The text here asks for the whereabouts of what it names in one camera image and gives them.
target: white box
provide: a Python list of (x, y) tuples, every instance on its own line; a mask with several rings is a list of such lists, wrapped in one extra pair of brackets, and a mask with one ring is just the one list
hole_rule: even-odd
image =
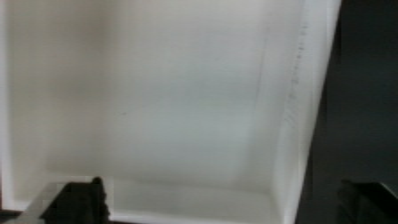
[(118, 221), (294, 224), (338, 9), (2, 1), (6, 209), (102, 176)]

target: dark background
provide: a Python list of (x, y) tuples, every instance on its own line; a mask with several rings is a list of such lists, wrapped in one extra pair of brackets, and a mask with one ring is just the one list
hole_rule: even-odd
[(297, 224), (336, 223), (342, 179), (398, 185), (398, 1), (345, 0)]

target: black object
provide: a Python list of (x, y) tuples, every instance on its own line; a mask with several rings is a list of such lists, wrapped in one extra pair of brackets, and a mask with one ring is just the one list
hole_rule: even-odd
[(22, 215), (22, 212), (0, 210), (0, 223), (7, 222), (11, 219), (16, 219)]
[(68, 183), (41, 215), (47, 224), (109, 224), (102, 178), (91, 183)]
[(381, 183), (343, 180), (338, 224), (398, 224), (398, 198)]

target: white panel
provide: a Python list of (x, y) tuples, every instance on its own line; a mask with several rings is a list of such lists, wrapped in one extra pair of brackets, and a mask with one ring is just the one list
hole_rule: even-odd
[(7, 1), (7, 209), (100, 175), (119, 221), (294, 223), (340, 4), (315, 1)]

